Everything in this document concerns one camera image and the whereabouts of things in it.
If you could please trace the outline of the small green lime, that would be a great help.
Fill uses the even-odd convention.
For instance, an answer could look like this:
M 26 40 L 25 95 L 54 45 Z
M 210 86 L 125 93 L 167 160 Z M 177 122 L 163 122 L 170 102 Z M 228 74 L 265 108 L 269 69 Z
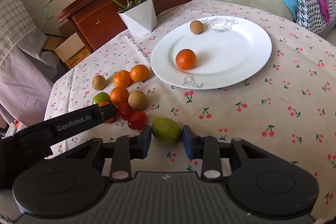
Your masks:
M 94 104 L 97 104 L 97 103 L 100 103 L 100 102 L 111 103 L 110 95 L 106 92 L 97 93 L 92 99 L 92 104 L 94 105 Z

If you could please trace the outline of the orange mandarin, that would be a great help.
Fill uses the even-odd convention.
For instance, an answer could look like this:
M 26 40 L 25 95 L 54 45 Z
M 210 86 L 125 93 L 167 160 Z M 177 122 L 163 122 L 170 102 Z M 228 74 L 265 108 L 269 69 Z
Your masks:
M 118 71 L 113 76 L 115 87 L 127 88 L 131 84 L 130 72 L 126 70 Z
M 110 92 L 110 100 L 112 104 L 118 105 L 123 102 L 128 102 L 129 92 L 125 87 L 115 87 Z
M 149 77 L 149 69 L 146 65 L 136 65 L 130 70 L 130 78 L 134 82 L 142 82 Z

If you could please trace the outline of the cardboard box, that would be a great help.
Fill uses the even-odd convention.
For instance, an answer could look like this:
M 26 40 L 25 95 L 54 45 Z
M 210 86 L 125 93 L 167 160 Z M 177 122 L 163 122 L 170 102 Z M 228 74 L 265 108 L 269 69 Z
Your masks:
M 75 67 L 91 54 L 76 32 L 68 38 L 49 36 L 43 50 L 55 52 L 69 68 Z

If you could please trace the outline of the white geometric plant pot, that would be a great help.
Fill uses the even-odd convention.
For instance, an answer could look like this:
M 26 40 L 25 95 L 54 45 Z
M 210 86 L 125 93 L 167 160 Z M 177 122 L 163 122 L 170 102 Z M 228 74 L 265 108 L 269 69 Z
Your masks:
M 130 10 L 118 14 L 135 38 L 151 33 L 157 25 L 153 0 L 146 0 Z

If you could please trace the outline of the small brown kiwi fruit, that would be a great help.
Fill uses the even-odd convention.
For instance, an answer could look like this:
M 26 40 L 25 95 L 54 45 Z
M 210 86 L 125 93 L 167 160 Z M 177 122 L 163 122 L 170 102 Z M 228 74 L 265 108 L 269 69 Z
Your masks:
M 94 90 L 102 90 L 104 89 L 106 86 L 106 79 L 104 76 L 102 75 L 96 75 L 93 79 L 92 79 L 92 88 Z

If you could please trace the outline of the large green mango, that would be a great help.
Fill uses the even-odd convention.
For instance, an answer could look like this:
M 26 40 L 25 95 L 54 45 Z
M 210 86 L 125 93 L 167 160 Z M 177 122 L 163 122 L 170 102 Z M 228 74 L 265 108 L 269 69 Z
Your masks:
M 164 145 L 176 145 L 182 137 L 179 125 L 167 117 L 156 118 L 151 124 L 151 131 L 155 139 Z

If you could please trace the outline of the red cherry tomato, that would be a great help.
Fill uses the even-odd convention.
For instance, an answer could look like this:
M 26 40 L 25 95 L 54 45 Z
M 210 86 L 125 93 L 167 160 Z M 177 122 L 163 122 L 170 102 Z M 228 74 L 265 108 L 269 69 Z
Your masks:
M 121 102 L 117 105 L 117 113 L 121 119 L 128 121 L 133 113 L 133 110 L 127 102 Z
M 147 115 L 144 111 L 135 111 L 129 118 L 127 125 L 132 130 L 139 130 L 146 125 Z

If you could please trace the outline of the dark orange fruit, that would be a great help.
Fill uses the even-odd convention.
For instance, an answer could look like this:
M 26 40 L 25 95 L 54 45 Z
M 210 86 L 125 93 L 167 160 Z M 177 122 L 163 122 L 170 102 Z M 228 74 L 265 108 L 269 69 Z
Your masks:
M 190 49 L 183 49 L 175 57 L 175 63 L 179 69 L 190 70 L 197 61 L 196 54 Z

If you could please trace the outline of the white ceramic plate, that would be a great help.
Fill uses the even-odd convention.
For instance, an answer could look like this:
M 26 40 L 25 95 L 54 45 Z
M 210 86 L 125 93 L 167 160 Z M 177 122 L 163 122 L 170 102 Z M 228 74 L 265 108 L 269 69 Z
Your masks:
M 150 65 L 160 80 L 186 89 L 217 89 L 252 77 L 268 62 L 272 42 L 256 23 L 235 16 L 208 16 L 200 21 L 205 26 L 201 34 L 193 34 L 185 23 L 154 47 Z M 190 70 L 179 69 L 175 62 L 184 49 L 196 55 Z

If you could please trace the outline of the houndstooth sofa cover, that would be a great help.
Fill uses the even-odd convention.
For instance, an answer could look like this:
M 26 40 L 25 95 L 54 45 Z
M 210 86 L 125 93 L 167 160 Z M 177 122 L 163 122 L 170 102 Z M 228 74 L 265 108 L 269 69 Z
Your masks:
M 326 23 L 318 0 L 297 0 L 296 23 L 311 32 L 325 37 L 335 26 L 335 0 L 327 0 L 330 22 Z

